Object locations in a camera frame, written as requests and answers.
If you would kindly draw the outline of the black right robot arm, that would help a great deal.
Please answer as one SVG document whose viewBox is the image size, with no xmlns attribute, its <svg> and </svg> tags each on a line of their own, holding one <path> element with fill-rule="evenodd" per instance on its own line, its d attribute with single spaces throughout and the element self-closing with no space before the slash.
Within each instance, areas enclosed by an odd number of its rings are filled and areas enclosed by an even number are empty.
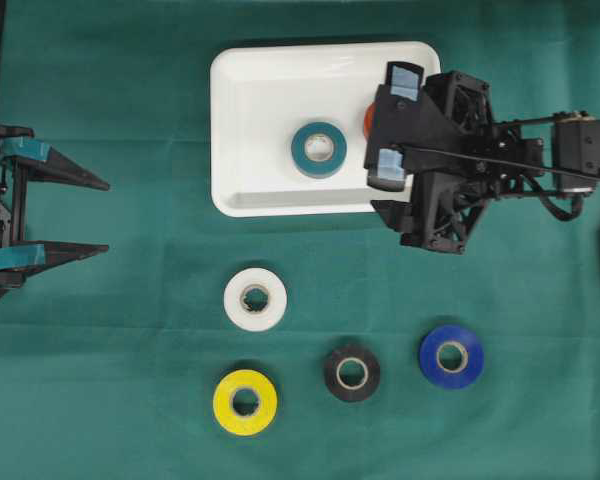
<svg viewBox="0 0 600 480">
<path fill-rule="evenodd" d="M 404 246 L 461 254 L 488 205 L 537 198 L 577 218 L 600 184 L 600 120 L 585 111 L 498 122 L 488 83 L 391 62 L 363 123 L 368 186 L 408 192 L 371 205 Z"/>
</svg>

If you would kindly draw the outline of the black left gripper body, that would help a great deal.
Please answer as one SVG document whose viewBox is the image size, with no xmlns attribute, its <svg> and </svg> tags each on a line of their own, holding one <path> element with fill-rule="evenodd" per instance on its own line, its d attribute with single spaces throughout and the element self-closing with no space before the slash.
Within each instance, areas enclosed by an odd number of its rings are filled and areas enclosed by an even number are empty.
<svg viewBox="0 0 600 480">
<path fill-rule="evenodd" d="M 34 248 L 25 241 L 27 185 L 35 160 L 34 132 L 0 125 L 0 290 L 20 287 L 32 267 Z"/>
</svg>

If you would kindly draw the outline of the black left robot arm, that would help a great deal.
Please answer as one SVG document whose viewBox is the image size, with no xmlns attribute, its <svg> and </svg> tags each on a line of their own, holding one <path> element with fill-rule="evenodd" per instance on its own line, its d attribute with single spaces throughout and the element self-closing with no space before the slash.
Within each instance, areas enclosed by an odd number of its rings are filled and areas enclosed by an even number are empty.
<svg viewBox="0 0 600 480">
<path fill-rule="evenodd" d="M 6 3 L 0 1 L 0 53 Z M 110 185 L 74 163 L 28 127 L 0 125 L 0 300 L 52 268 L 108 251 L 106 245 L 25 238 L 27 189 L 49 182 L 107 191 Z"/>
</svg>

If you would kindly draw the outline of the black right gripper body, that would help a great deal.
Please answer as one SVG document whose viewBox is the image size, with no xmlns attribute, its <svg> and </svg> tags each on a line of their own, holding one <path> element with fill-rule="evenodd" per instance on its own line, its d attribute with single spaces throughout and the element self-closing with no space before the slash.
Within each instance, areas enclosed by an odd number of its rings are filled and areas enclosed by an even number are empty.
<svg viewBox="0 0 600 480">
<path fill-rule="evenodd" d="M 461 254 L 488 205 L 501 198 L 536 197 L 555 210 L 536 180 L 540 140 L 525 140 L 520 127 L 495 122 L 488 83 L 450 71 L 424 74 L 422 86 L 460 137 L 456 147 L 437 152 L 444 160 L 439 167 L 406 178 L 408 200 L 372 201 L 402 245 Z"/>
</svg>

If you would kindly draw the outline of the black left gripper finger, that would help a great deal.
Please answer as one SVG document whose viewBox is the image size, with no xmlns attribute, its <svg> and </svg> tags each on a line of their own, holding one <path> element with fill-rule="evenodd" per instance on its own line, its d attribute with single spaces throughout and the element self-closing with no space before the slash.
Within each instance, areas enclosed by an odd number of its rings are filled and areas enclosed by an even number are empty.
<svg viewBox="0 0 600 480">
<path fill-rule="evenodd" d="M 106 253 L 108 245 L 71 242 L 23 242 L 0 248 L 0 271 L 46 270 Z"/>
<path fill-rule="evenodd" d="M 108 191 L 110 185 L 82 168 L 50 144 L 32 137 L 0 140 L 0 163 L 13 174 L 25 172 L 28 181 L 50 182 Z"/>
</svg>

